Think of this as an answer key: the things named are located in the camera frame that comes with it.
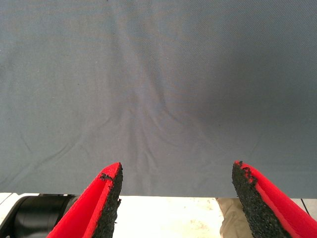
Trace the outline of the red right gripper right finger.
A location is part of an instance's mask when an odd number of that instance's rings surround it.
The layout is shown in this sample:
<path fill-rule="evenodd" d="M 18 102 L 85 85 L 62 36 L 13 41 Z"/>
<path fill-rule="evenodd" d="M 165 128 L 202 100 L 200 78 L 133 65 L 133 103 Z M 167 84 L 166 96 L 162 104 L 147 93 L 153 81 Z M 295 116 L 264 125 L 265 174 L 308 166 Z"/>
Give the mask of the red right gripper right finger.
<path fill-rule="evenodd" d="M 232 183 L 253 237 L 317 236 L 317 221 L 254 167 L 234 162 Z"/>

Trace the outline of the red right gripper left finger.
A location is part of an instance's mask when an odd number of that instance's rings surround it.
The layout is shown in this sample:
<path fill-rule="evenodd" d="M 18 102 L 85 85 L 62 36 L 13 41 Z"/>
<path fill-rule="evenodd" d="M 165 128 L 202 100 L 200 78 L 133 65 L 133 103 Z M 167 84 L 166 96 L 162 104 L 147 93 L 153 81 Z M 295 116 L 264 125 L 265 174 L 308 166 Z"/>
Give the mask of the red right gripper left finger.
<path fill-rule="evenodd" d="M 111 238 L 123 181 L 120 162 L 105 167 L 48 234 L 49 238 Z"/>

